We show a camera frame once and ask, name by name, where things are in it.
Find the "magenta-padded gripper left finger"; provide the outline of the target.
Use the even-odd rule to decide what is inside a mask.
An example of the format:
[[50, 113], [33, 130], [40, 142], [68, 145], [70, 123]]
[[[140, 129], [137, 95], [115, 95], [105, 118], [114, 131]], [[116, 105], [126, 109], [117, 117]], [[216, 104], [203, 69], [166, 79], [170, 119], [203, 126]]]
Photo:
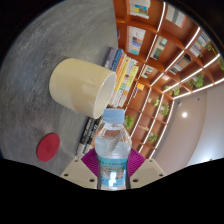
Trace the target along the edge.
[[61, 177], [84, 188], [96, 189], [98, 184], [99, 162], [94, 149], [81, 159], [72, 160]]

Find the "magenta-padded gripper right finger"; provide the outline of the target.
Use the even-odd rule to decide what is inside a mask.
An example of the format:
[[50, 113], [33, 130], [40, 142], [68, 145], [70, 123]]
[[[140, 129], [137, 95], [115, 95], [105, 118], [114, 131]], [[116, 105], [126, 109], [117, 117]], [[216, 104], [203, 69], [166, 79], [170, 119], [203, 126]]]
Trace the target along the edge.
[[146, 186], [165, 176], [165, 172], [154, 159], [146, 159], [138, 151], [131, 150], [128, 159], [130, 189]]

